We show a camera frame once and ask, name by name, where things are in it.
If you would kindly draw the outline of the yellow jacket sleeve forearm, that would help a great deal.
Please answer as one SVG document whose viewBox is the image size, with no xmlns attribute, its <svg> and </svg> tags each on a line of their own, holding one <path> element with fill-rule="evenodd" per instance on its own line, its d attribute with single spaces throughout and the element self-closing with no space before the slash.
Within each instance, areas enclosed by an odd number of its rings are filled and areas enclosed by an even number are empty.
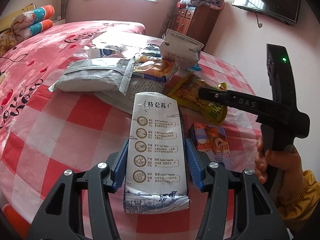
<svg viewBox="0 0 320 240">
<path fill-rule="evenodd" d="M 286 227 L 294 232 L 302 230 L 319 204 L 319 182 L 311 170 L 304 171 L 303 176 L 305 184 L 300 193 L 291 200 L 277 204 Z"/>
</svg>

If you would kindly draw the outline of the person's right hand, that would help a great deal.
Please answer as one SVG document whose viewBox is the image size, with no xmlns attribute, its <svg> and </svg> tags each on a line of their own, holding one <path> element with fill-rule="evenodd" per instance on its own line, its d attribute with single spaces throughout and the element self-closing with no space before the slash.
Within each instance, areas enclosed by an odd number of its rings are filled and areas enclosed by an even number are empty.
<svg viewBox="0 0 320 240">
<path fill-rule="evenodd" d="M 305 179 L 303 176 L 302 160 L 295 147 L 291 152 L 264 150 L 263 138 L 257 140 L 254 174 L 264 184 L 268 182 L 268 167 L 281 171 L 278 198 L 291 200 L 302 191 Z"/>
</svg>

